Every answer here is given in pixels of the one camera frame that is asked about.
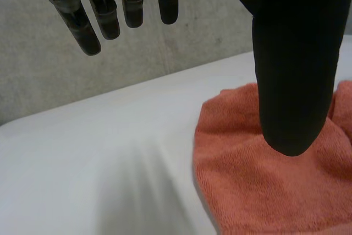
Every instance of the towel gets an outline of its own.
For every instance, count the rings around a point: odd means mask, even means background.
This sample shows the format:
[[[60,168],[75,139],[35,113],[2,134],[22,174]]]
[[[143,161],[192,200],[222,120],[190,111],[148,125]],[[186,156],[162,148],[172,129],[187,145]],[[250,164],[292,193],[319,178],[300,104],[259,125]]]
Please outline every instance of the towel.
[[[352,234],[352,81],[297,157],[265,142],[258,104],[256,84],[224,90],[196,127],[195,179],[221,234]]]

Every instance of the concrete wall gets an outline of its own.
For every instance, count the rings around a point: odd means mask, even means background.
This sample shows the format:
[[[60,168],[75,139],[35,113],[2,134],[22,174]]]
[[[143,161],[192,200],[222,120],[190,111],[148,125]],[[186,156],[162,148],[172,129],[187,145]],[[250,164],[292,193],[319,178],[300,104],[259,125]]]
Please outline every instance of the concrete wall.
[[[106,41],[82,0],[102,52],[84,55],[48,0],[0,0],[0,124],[124,86],[251,50],[251,16],[238,0],[180,0],[163,25],[145,0],[141,28]]]

